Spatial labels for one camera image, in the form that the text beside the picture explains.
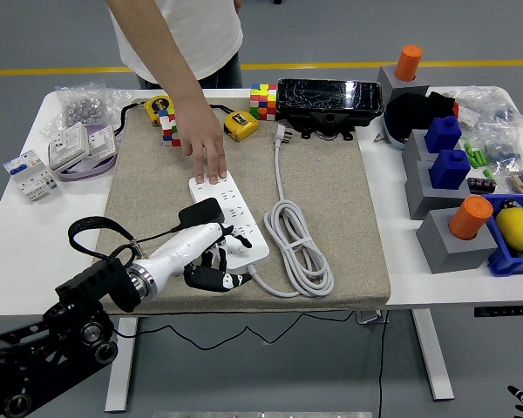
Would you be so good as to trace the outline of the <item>person's right hand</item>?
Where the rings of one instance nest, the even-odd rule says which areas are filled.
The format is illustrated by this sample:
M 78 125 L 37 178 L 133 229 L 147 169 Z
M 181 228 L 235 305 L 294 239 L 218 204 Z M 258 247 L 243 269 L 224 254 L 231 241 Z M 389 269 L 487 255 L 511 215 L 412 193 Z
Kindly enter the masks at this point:
M 227 176 L 223 132 L 219 119 L 215 116 L 206 99 L 199 95 L 171 95 L 174 103 L 176 124 L 180 133 L 182 152 L 193 161 L 194 176 L 197 183 L 210 184 Z

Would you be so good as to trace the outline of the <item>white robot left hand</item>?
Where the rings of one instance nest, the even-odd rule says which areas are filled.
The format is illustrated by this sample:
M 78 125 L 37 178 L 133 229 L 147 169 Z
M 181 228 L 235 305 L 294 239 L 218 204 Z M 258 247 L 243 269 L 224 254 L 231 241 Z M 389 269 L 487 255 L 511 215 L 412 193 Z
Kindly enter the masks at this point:
M 227 271 L 227 236 L 251 247 L 251 243 L 231 225 L 192 226 L 178 232 L 150 257 L 134 261 L 127 272 L 134 282 L 143 283 L 141 297 L 144 299 L 155 298 L 170 278 L 181 275 L 191 288 L 228 292 L 252 280 L 252 275 Z

